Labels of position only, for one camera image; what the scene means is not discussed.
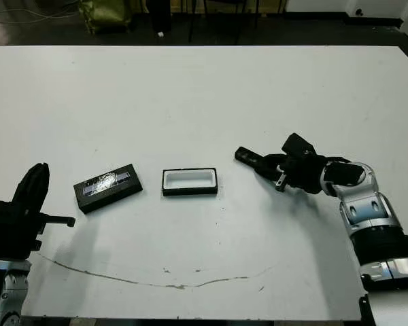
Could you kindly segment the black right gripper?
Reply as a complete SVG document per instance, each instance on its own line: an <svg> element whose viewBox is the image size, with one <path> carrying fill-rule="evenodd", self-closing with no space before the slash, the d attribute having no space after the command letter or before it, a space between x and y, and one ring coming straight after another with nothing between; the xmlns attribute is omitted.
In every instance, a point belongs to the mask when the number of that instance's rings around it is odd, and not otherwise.
<svg viewBox="0 0 408 326"><path fill-rule="evenodd" d="M278 179L281 172L285 174L285 183L290 187L299 188L310 194L322 191L320 175L326 165L326 157L310 155L306 158L295 158L282 153L267 154L254 170L266 179Z"/></svg>

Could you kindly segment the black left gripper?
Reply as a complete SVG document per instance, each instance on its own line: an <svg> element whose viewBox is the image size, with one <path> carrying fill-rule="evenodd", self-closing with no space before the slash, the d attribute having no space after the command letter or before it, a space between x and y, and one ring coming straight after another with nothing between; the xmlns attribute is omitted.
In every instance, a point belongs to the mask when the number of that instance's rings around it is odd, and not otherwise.
<svg viewBox="0 0 408 326"><path fill-rule="evenodd" d="M50 182L47 163L41 165L40 171L39 164L27 171L16 188L14 202L0 201L0 258L28 258L31 252L40 250L41 241L37 236L48 223L65 224L70 228L75 225L73 217L48 215L15 203L27 199L36 188L37 178L37 205L42 207Z"/></svg>

